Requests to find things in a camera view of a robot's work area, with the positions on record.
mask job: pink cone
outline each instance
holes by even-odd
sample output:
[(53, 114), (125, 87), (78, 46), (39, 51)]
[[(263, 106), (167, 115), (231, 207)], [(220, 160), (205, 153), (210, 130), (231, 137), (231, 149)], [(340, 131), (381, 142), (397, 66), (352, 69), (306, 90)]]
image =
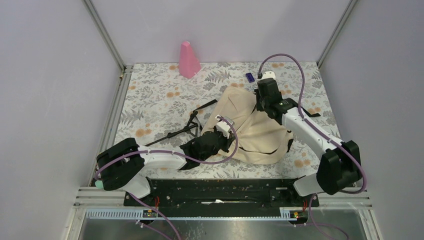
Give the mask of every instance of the pink cone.
[(201, 68), (192, 46), (188, 41), (184, 41), (179, 52), (179, 74), (191, 79)]

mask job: glass panel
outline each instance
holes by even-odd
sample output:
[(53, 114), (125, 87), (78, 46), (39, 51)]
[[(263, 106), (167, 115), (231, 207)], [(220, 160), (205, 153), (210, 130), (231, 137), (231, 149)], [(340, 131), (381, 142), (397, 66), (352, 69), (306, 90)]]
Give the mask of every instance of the glass panel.
[[(367, 239), (360, 216), (354, 210), (314, 210), (317, 223), (333, 224), (349, 234), (350, 239)], [(326, 240), (315, 226), (293, 227), (287, 221), (264, 220), (173, 220), (183, 240)], [(177, 239), (164, 220), (150, 224), (171, 239)], [(335, 239), (346, 237), (334, 228), (321, 227)], [(134, 220), (86, 219), (79, 240), (165, 240), (158, 233), (135, 225)]]

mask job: red wire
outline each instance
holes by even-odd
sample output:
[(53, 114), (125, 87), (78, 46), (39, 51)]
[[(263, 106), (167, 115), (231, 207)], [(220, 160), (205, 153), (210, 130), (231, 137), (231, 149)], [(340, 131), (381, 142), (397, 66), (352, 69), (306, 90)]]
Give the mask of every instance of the red wire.
[(154, 198), (154, 208), (156, 208), (156, 210), (158, 209), (158, 207), (159, 207), (159, 203), (160, 203), (161, 201), (159, 200), (159, 197), (158, 196), (156, 196), (155, 198)]
[(306, 210), (307, 207), (308, 207), (308, 204), (306, 203), (306, 201), (303, 201), (302, 213)]

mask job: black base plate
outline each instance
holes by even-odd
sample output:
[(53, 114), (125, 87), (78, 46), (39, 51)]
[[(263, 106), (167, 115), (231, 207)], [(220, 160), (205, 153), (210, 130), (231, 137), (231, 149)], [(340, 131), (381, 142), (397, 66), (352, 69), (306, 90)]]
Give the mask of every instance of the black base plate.
[[(280, 217), (280, 207), (302, 208), (311, 195), (293, 198), (293, 179), (152, 179), (151, 194), (141, 199), (167, 217)], [(221, 200), (227, 203), (202, 204)], [(140, 207), (128, 193), (124, 206)], [(318, 207), (318, 198), (312, 207)]]

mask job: metal frame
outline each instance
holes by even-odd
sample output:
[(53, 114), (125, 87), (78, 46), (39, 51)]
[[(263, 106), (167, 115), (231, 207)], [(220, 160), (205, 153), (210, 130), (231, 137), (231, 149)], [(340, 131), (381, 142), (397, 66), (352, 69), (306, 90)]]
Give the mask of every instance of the metal frame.
[(99, 14), (97, 13), (96, 8), (94, 7), (94, 4), (91, 0), (82, 0), (84, 3), (84, 6), (87, 8), (88, 13), (90, 14), (95, 26), (97, 27), (98, 32), (100, 33), (101, 37), (104, 40), (104, 43), (106, 44), (107, 48), (110, 51), (110, 54), (112, 54), (113, 59), (115, 60), (118, 67), (121, 69), (121, 71), (125, 70), (125, 63), (122, 60), (116, 46), (114, 45), (114, 42), (111, 39), (111, 36), (109, 35), (108, 31), (105, 28), (105, 25), (103, 24), (102, 20), (100, 19)]
[[(101, 153), (114, 145), (115, 136), (118, 130), (118, 124), (121, 117), (122, 108), (124, 107), (125, 96), (127, 95), (128, 86), (130, 85), (131, 74), (134, 65), (127, 66), (121, 80), (116, 85), (115, 95), (113, 96), (112, 105), (107, 115), (107, 121), (101, 134), (100, 144), (97, 153)], [(87, 186), (90, 186), (96, 169), (96, 160), (93, 161)]]
[(354, 10), (355, 6), (359, 0), (350, 0), (349, 4), (347, 5), (346, 9), (343, 12), (343, 15), (341, 15), (340, 20), (337, 23), (337, 26), (335, 27), (334, 31), (331, 34), (330, 39), (327, 42), (327, 45), (324, 48), (324, 51), (321, 53), (321, 56), (319, 57), (318, 61), (316, 62), (318, 69), (321, 68), (323, 65), (327, 55), (329, 54), (330, 50), (332, 49), (334, 42), (339, 37), (340, 32), (342, 31), (343, 27), (346, 24), (346, 21), (348, 20), (349, 16), (351, 15), (352, 11)]
[[(357, 191), (358, 187), (347, 188), (347, 191)], [(146, 207), (124, 206), (125, 191), (104, 191), (96, 187), (80, 187), (74, 202), (74, 217), (72, 219), (66, 240), (77, 240), (81, 233), (85, 218), (132, 220), (139, 219)], [(367, 191), (360, 194), (338, 192), (334, 195), (319, 193), (318, 210), (356, 210), (360, 216), (365, 235), (369, 240), (382, 240), (380, 228), (377, 225), (370, 196)], [(278, 217), (170, 217), (172, 221), (288, 221), (285, 215), (298, 207), (282, 207), (281, 218)]]

